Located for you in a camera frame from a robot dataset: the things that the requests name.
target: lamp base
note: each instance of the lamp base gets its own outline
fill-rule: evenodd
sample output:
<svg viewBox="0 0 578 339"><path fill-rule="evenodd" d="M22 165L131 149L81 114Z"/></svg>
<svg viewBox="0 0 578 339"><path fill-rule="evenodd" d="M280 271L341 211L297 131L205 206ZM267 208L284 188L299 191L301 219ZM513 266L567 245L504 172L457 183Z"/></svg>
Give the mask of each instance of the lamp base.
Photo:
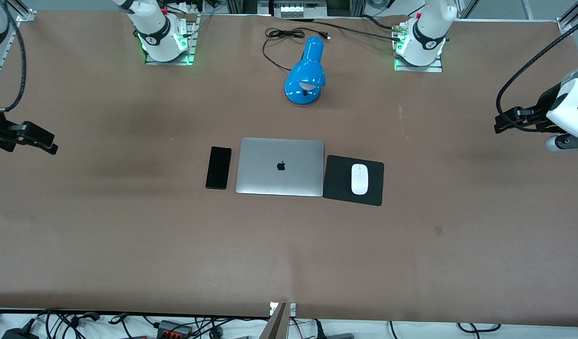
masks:
<svg viewBox="0 0 578 339"><path fill-rule="evenodd" d="M285 96L289 101L297 105L308 105L316 101L321 95L319 86L311 86L311 89L304 89L298 81L287 79L285 81Z"/></svg>

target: power adapter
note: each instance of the power adapter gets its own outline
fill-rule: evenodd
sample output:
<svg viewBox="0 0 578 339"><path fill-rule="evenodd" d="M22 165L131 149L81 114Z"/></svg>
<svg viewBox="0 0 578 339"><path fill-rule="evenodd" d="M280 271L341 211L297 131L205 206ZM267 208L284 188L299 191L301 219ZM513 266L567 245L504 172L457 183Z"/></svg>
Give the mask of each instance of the power adapter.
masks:
<svg viewBox="0 0 578 339"><path fill-rule="evenodd" d="M192 329L190 326L181 326L181 324L169 322L167 320L162 320L157 328L158 338L188 339L191 333Z"/></svg>
<svg viewBox="0 0 578 339"><path fill-rule="evenodd" d="M24 333L20 328L12 328L2 335L2 339L39 339L37 335Z"/></svg>

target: metal mounting plate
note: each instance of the metal mounting plate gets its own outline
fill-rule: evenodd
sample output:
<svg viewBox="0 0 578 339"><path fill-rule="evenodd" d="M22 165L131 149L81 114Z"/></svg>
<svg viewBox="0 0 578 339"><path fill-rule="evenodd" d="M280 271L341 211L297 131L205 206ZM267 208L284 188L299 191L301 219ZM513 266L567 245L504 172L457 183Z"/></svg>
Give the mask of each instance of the metal mounting plate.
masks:
<svg viewBox="0 0 578 339"><path fill-rule="evenodd" d="M272 316L278 306L279 303L270 302L270 316ZM291 317L295 317L295 303L290 303L289 307L291 307Z"/></svg>

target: power plug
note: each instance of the power plug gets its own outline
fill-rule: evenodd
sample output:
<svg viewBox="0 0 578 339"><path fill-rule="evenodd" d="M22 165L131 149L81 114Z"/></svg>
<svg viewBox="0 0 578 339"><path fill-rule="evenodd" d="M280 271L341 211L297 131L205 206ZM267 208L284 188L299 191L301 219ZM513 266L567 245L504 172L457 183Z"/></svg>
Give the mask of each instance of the power plug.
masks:
<svg viewBox="0 0 578 339"><path fill-rule="evenodd" d="M23 333L20 328L12 328L2 335L2 339L39 339L37 335Z"/></svg>

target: smartphone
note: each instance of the smartphone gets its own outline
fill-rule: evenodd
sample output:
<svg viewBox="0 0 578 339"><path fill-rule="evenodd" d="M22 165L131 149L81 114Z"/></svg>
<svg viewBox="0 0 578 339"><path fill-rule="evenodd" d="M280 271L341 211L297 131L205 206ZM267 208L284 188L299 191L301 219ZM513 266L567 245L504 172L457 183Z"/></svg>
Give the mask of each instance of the smartphone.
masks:
<svg viewBox="0 0 578 339"><path fill-rule="evenodd" d="M205 188L226 189L230 166L231 149L213 146L209 153L208 177L205 180Z"/></svg>

